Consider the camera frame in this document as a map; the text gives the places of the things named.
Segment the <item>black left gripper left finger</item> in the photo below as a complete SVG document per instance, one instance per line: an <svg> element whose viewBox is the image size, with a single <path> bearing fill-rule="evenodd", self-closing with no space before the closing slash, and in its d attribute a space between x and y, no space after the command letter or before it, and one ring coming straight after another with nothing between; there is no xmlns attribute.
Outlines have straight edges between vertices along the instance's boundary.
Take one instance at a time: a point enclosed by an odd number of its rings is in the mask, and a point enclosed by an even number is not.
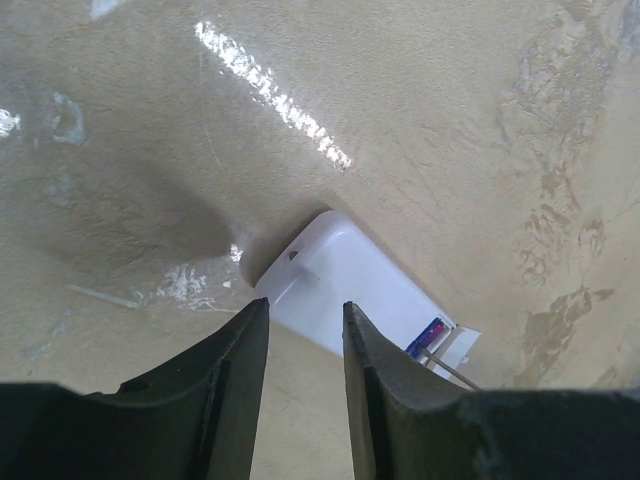
<svg viewBox="0 0 640 480"><path fill-rule="evenodd" d="M249 478L268 343L262 298L112 394L2 384L2 478Z"/></svg>

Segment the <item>clear-handled screwdriver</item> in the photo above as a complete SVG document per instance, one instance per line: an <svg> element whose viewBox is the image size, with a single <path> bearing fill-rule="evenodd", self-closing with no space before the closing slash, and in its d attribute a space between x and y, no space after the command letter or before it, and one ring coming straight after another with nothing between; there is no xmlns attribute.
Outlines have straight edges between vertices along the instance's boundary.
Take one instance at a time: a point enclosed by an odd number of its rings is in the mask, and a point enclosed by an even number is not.
<svg viewBox="0 0 640 480"><path fill-rule="evenodd" d="M457 370L455 370L454 368L446 364L444 361L438 358L435 354L431 353L428 349L421 349L420 353L424 355L429 361L435 363L437 366L439 366L440 368L448 372L451 376L453 376L454 378L464 383L471 390L481 391L481 388L476 383L472 382L470 379L460 374Z"/></svg>

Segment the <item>white battery cover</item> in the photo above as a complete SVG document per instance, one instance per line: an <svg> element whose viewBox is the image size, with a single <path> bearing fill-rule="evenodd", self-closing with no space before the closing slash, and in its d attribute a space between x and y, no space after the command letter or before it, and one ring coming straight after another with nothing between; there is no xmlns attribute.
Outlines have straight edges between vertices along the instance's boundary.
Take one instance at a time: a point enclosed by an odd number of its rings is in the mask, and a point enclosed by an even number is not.
<svg viewBox="0 0 640 480"><path fill-rule="evenodd" d="M477 330L457 326L435 350L434 357L446 364L451 370L457 371L461 365L468 362L469 353L481 335L482 333ZM446 380L461 382L458 377L433 360L428 360L426 367Z"/></svg>

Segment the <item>white remote control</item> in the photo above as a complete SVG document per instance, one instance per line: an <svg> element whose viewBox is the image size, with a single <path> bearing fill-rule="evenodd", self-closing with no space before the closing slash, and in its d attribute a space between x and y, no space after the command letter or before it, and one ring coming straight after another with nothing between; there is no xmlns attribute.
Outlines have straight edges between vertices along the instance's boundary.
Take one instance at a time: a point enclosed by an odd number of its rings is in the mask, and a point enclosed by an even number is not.
<svg viewBox="0 0 640 480"><path fill-rule="evenodd" d="M343 304L353 302L388 340L406 349L434 321L456 328L444 311L345 214L314 218L257 281L270 317L338 356Z"/></svg>

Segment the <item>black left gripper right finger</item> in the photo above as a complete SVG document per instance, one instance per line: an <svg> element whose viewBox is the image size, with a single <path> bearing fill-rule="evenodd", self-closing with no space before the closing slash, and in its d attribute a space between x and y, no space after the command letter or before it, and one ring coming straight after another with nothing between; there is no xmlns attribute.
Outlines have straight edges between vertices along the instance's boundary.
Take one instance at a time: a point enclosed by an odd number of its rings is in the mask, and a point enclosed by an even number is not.
<svg viewBox="0 0 640 480"><path fill-rule="evenodd" d="M343 307L358 479L635 479L639 393L459 387Z"/></svg>

